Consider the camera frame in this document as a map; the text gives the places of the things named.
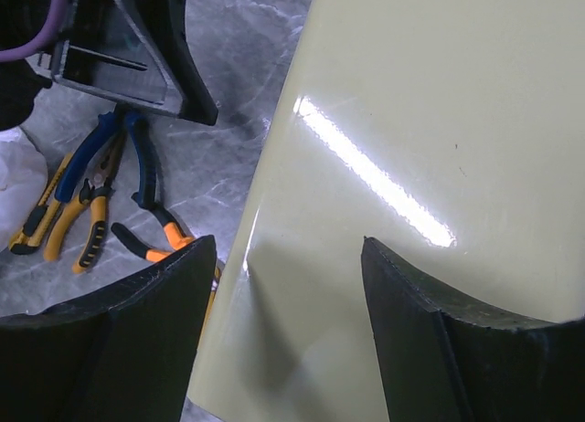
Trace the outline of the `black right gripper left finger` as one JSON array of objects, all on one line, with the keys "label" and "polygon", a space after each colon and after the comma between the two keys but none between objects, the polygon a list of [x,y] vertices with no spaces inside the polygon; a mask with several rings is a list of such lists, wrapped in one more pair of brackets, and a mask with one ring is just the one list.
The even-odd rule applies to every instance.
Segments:
[{"label": "black right gripper left finger", "polygon": [[201,237],[38,314],[1,321],[4,421],[177,421],[217,262]]}]

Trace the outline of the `white cloth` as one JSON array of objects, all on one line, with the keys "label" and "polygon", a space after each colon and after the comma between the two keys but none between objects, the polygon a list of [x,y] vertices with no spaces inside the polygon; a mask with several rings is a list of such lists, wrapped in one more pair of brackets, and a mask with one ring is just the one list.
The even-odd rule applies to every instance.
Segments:
[{"label": "white cloth", "polygon": [[1,131],[1,251],[25,224],[48,181],[45,156],[18,126]]}]

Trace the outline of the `blue handled pliers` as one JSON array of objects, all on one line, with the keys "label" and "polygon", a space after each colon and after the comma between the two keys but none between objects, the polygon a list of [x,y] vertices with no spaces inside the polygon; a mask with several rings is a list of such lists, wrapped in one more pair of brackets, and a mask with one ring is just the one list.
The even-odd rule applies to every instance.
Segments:
[{"label": "blue handled pliers", "polygon": [[139,187],[133,199],[142,209],[153,209],[157,169],[149,124],[139,111],[120,107],[98,117],[98,125],[71,156],[58,180],[55,199],[60,203],[69,202],[79,181],[94,191],[111,186],[126,138],[133,143],[139,163]]}]

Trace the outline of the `yellow utility knife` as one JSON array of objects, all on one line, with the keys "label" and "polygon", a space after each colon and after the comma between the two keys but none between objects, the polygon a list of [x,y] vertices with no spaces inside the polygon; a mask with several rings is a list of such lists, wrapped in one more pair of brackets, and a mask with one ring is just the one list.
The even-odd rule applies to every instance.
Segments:
[{"label": "yellow utility knife", "polygon": [[24,256],[33,254],[39,249],[52,220],[59,210],[60,202],[55,199],[53,193],[72,156],[73,153],[68,153],[64,156],[26,222],[10,238],[8,249],[11,253]]}]

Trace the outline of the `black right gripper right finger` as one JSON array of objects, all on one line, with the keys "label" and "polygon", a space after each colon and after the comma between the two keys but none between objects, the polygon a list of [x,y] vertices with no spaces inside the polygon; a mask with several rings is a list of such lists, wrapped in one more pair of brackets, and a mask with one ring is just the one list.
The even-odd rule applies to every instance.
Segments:
[{"label": "black right gripper right finger", "polygon": [[392,421],[581,421],[584,322],[495,307],[379,240],[361,268]]}]

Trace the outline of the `green metal drawer cabinet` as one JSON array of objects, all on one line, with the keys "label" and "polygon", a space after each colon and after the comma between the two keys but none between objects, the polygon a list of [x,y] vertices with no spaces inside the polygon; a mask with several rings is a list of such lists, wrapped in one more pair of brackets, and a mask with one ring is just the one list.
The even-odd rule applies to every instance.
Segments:
[{"label": "green metal drawer cabinet", "polygon": [[584,0],[313,0],[189,398],[392,421],[368,237],[479,301],[584,322]]}]

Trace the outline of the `orange black pliers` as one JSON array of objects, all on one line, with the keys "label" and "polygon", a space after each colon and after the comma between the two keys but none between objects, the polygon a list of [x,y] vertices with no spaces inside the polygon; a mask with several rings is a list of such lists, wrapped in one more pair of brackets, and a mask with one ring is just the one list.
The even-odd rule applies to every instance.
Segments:
[{"label": "orange black pliers", "polygon": [[136,257],[156,263],[195,241],[160,203],[154,203],[147,212],[150,215],[150,221],[146,223],[151,228],[149,233],[139,232],[121,222],[111,226],[114,237]]}]

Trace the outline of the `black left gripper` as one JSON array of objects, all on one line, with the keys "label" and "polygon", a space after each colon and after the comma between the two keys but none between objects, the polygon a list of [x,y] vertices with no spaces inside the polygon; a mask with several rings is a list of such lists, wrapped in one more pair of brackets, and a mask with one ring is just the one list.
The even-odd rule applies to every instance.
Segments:
[{"label": "black left gripper", "polygon": [[176,33],[162,28],[182,11],[183,0],[1,0],[1,128],[28,119],[49,79],[179,115],[183,94],[169,54]]}]

